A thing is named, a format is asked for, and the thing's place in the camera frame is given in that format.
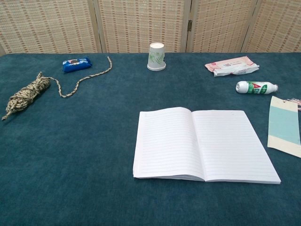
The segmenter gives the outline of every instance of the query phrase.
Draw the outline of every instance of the plastic bottle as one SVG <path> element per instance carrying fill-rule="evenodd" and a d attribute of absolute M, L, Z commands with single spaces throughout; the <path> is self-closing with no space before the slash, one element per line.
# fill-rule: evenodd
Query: plastic bottle
<path fill-rule="evenodd" d="M 267 81 L 239 81 L 236 84 L 236 91 L 238 93 L 269 94 L 277 92 L 277 90 L 278 85 Z"/>

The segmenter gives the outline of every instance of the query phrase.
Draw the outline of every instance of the beige woven partition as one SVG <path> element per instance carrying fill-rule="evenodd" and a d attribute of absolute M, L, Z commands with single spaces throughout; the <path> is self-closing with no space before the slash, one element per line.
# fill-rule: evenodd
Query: beige woven partition
<path fill-rule="evenodd" d="M 0 44 L 5 53 L 100 51 L 85 0 L 1 0 Z"/>
<path fill-rule="evenodd" d="M 187 52 L 239 52 L 257 0 L 193 0 Z"/>
<path fill-rule="evenodd" d="M 189 11 L 190 1 L 183 0 L 98 0 L 106 51 L 148 52 L 149 44 L 158 41 L 166 52 L 185 52 L 187 3 Z"/>
<path fill-rule="evenodd" d="M 301 0 L 262 0 L 243 51 L 300 52 Z"/>

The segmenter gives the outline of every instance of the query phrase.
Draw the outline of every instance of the wet wipes package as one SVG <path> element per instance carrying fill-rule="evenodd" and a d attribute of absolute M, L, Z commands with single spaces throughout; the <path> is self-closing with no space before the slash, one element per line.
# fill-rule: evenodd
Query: wet wipes package
<path fill-rule="evenodd" d="M 259 65 L 255 64 L 247 56 L 209 63 L 205 67 L 213 72 L 215 77 L 228 74 L 248 74 L 259 70 Z"/>

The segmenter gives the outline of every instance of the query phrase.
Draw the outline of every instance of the white paper cup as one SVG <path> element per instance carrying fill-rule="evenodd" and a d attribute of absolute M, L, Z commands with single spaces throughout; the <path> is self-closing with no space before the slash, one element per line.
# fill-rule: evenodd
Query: white paper cup
<path fill-rule="evenodd" d="M 166 67 L 165 64 L 164 44 L 160 42 L 154 42 L 150 44 L 149 61 L 147 68 L 152 71 L 160 71 Z"/>

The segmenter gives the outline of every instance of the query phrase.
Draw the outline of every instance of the notebook page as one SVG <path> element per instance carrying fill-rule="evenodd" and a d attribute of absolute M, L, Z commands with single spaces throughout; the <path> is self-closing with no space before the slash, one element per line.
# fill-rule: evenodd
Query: notebook page
<path fill-rule="evenodd" d="M 133 175 L 204 178 L 191 111 L 175 107 L 140 112 Z"/>
<path fill-rule="evenodd" d="M 196 111 L 192 115 L 206 181 L 280 184 L 244 111 Z"/>

